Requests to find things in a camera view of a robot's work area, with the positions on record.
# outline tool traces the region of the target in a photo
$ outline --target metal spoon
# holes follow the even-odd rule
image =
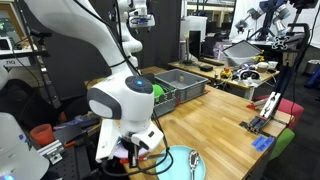
[[[199,163],[199,153],[196,150],[192,150],[189,153],[189,165],[191,169],[191,180],[194,180],[194,170]]]

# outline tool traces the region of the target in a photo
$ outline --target desk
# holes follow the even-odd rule
[[[200,65],[213,66],[213,65],[210,65],[210,64],[207,64],[207,63],[204,63],[204,62],[200,62],[200,61],[198,61],[197,63],[200,64]],[[220,73],[225,68],[224,66],[213,66],[214,71],[204,72],[204,71],[200,71],[199,68],[197,68],[195,66],[185,66],[184,64],[179,63],[179,61],[169,63],[168,65],[169,65],[170,68],[176,68],[176,69],[181,69],[181,70],[184,70],[184,71],[188,71],[188,72],[197,74],[199,76],[206,77],[209,80],[214,80],[214,76],[218,75],[218,78],[216,80],[225,81],[227,84],[229,84],[231,86],[234,86],[234,87],[237,87],[237,88],[245,90],[244,98],[251,100],[252,97],[253,97],[254,90],[255,90],[254,87],[247,86],[247,85],[244,85],[244,84],[240,84],[237,81],[225,80],[225,79],[221,79],[220,78]],[[278,74],[279,74],[279,71],[277,71],[274,74],[260,73],[261,81],[262,82],[266,82],[266,81],[268,81],[269,79],[273,78],[274,76],[276,76]]]
[[[147,68],[142,72],[152,72]],[[199,151],[206,164],[206,179],[244,179],[252,172],[258,179],[266,166],[272,147],[264,153],[255,150],[251,143],[258,135],[239,126],[241,121],[250,122],[257,111],[246,108],[251,101],[206,86],[211,92],[179,105],[173,112],[162,116],[159,121],[167,136],[169,146],[185,145]],[[290,115],[277,112],[277,119],[286,123]],[[270,121],[264,131],[278,137],[285,125]],[[164,150],[164,144],[152,154]],[[150,166],[155,160],[141,163]],[[155,176],[137,174],[132,180],[157,179]]]

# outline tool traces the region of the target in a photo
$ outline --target wire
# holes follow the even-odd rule
[[[136,159],[136,162],[137,162],[137,168],[139,169],[138,171],[134,171],[134,172],[129,172],[129,173],[122,173],[122,174],[116,174],[116,173],[111,173],[111,172],[108,172],[106,169],[105,169],[105,166],[107,165],[107,159],[104,159],[102,160],[102,163],[101,163],[101,168],[103,170],[103,172],[109,176],[114,176],[114,177],[125,177],[125,176],[131,176],[131,175],[135,175],[135,174],[138,174],[138,173],[144,173],[144,174],[148,174],[148,175],[158,175],[158,174],[161,174],[161,173],[164,173],[166,172],[167,170],[169,170],[171,168],[171,166],[173,165],[173,162],[174,162],[174,159],[173,159],[173,156],[172,154],[170,153],[170,148],[168,147],[168,142],[167,142],[167,138],[163,132],[163,129],[161,127],[161,124],[159,122],[159,119],[158,119],[158,116],[156,114],[155,111],[153,111],[153,115],[155,117],[155,123],[156,125],[158,126],[159,130],[163,133],[163,142],[165,144],[165,147],[166,147],[166,154],[164,156],[164,158],[162,160],[160,160],[160,162],[156,163],[155,165],[152,165],[150,167],[147,167],[147,168],[141,168],[139,166],[139,160],[138,160],[138,157]],[[169,166],[167,168],[165,168],[164,170],[160,171],[160,172],[157,172],[157,173],[152,173],[152,172],[148,172],[148,170],[150,169],[153,169],[155,167],[157,167],[158,165],[162,164],[168,157],[168,155],[170,156],[171,158],[171,163],[169,164]]]
[[[13,47],[12,47],[12,54],[13,54],[13,56],[17,59],[17,61],[22,65],[22,67],[23,67],[24,69],[26,69],[26,70],[31,74],[31,76],[33,76],[33,78],[37,81],[38,87],[40,87],[40,82],[39,82],[38,78],[30,71],[30,69],[28,69],[28,68],[20,61],[20,59],[17,57],[16,53],[14,52],[14,48],[17,46],[17,44],[20,43],[20,42],[22,42],[22,41],[24,41],[24,40],[26,40],[26,39],[28,39],[28,38],[29,38],[29,37],[26,37],[26,38],[22,39],[21,41],[16,42],[16,43],[13,45]],[[28,99],[28,101],[26,102],[26,104],[23,106],[23,108],[22,108],[22,110],[21,110],[21,113],[20,113],[20,115],[19,115],[19,118],[17,119],[18,122],[21,122],[21,118],[22,118],[22,115],[24,114],[24,111],[26,110],[26,108],[27,108],[27,106],[29,105],[29,103],[31,102],[31,100],[35,97],[35,95],[36,95],[36,91],[33,92],[33,94],[31,95],[31,97]]]
[[[291,121],[291,119],[292,119],[292,117],[293,117],[293,107],[294,107],[294,104],[296,103],[296,80],[297,80],[297,75],[298,75],[298,73],[297,72],[295,72],[295,75],[294,75],[294,78],[293,78],[293,82],[292,82],[292,84],[293,84],[293,87],[292,87],[292,106],[291,106],[291,109],[290,109],[290,121]]]
[[[115,0],[115,5],[116,5],[116,9],[117,9],[117,16],[118,16],[118,26],[119,26],[119,44],[120,47],[123,49],[123,45],[122,45],[122,30],[121,30],[121,19],[120,19],[120,11],[119,11],[119,4],[118,4],[118,0]]]
[[[17,46],[17,44],[20,43],[20,42],[22,42],[22,41],[24,41],[24,40],[26,40],[26,39],[28,39],[28,37],[27,37],[27,38],[24,38],[24,39],[21,40],[21,41],[16,42],[16,43],[13,45],[12,54],[13,54],[13,56],[15,57],[15,59],[21,64],[21,66],[22,66],[24,69],[26,69],[26,70],[33,76],[33,78],[37,81],[37,86],[40,87],[40,82],[39,82],[38,78],[30,71],[30,69],[28,69],[28,68],[20,61],[20,59],[17,57],[16,53],[14,52],[14,48]]]
[[[160,129],[160,131],[163,133],[163,142],[164,142],[165,147],[166,147],[166,154],[165,154],[164,158],[163,158],[162,160],[160,160],[160,162],[156,163],[156,164],[153,165],[153,166],[150,166],[150,167],[148,167],[148,168],[145,168],[145,169],[149,170],[149,169],[155,168],[156,166],[162,164],[162,163],[167,159],[168,154],[169,154],[169,156],[170,156],[170,158],[171,158],[171,163],[169,164],[169,166],[168,166],[167,168],[165,168],[164,170],[159,171],[159,172],[157,172],[157,173],[152,173],[152,172],[148,172],[147,170],[145,170],[143,173],[148,174],[148,175],[158,175],[158,174],[162,174],[162,173],[168,171],[168,170],[171,168],[171,166],[173,165],[173,162],[174,162],[174,159],[173,159],[173,157],[172,157],[172,154],[171,154],[170,151],[169,151],[170,148],[168,147],[168,142],[167,142],[166,135],[165,135],[164,132],[163,132],[163,129],[162,129],[161,124],[160,124],[160,122],[159,122],[157,113],[156,113],[155,111],[153,111],[153,115],[154,115],[154,117],[155,117],[155,123],[157,124],[158,128]],[[139,166],[139,161],[137,161],[137,167],[138,167],[139,170],[143,170],[143,169],[141,169],[140,166]]]
[[[312,98],[312,99],[316,98],[315,96],[311,96],[311,95],[306,94],[306,93],[304,93],[304,92],[298,92],[298,91],[295,91],[295,93],[298,93],[298,94],[301,94],[301,95],[307,96],[307,97]]]
[[[115,32],[115,34],[117,34],[117,30],[115,28],[113,28],[109,23],[107,23],[105,20],[101,19],[99,16],[95,15],[94,13],[92,13],[89,9],[87,9],[84,5],[82,5],[78,0],[73,0],[79,7],[81,7],[84,11],[86,11],[87,13],[89,13],[91,16],[93,16],[95,19],[97,19],[98,21],[102,22],[103,24],[105,24],[108,28],[110,28],[111,30],[113,30]],[[127,62],[127,64],[129,65],[129,67],[131,67],[138,76],[140,76],[140,72],[132,65],[132,63],[130,62],[130,60],[127,58],[124,49],[122,47],[122,42],[120,42],[120,38],[116,38],[114,37],[113,33],[110,33],[111,36],[113,37],[116,46],[118,47],[121,55],[124,57],[125,61]]]
[[[318,20],[318,16],[319,16],[319,12],[320,12],[320,5],[318,7],[318,12],[315,16],[314,22],[313,22],[313,26],[312,26],[312,30],[311,30],[311,37],[310,37],[310,41],[309,41],[309,45],[311,44],[311,41],[313,39],[313,34],[314,34],[314,28],[316,26],[317,20]]]
[[[316,23],[317,23],[317,19],[318,19],[318,16],[319,16],[319,12],[320,12],[320,5],[319,5],[319,7],[318,7],[318,11],[317,11],[317,14],[316,14],[316,16],[315,16],[315,20],[314,20],[314,22],[313,22],[310,40],[309,40],[309,42],[308,42],[308,45],[307,45],[306,49],[305,49],[304,52],[302,53],[303,55],[307,52],[307,50],[309,49],[310,44],[311,44],[311,42],[312,42],[313,34],[314,34],[314,28],[315,28],[315,25],[316,25]],[[290,120],[291,120],[292,117],[293,117],[293,115],[292,115],[293,107],[294,107],[294,104],[296,103],[296,80],[297,80],[297,75],[298,75],[298,72],[295,72],[294,79],[293,79],[293,82],[292,82],[292,83],[293,83],[293,87],[292,87],[292,101],[293,101],[293,103],[292,103],[292,106],[291,106],[291,112],[290,112],[291,116],[290,116]]]

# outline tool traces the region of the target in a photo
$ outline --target gray bin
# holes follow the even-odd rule
[[[164,82],[160,79],[155,79],[154,84],[159,85],[165,92],[163,95],[159,97],[159,101],[155,100],[153,108],[157,117],[160,117],[173,111],[177,106],[178,99],[176,97],[176,88],[171,84]]]
[[[205,85],[208,82],[207,78],[178,69],[157,74],[156,79],[174,86],[177,89],[176,94],[180,103],[185,103],[203,95],[205,92]]]

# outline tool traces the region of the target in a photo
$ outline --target red cup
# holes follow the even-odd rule
[[[50,124],[42,124],[30,131],[31,137],[36,140],[40,146],[44,147],[54,141],[52,127]]]

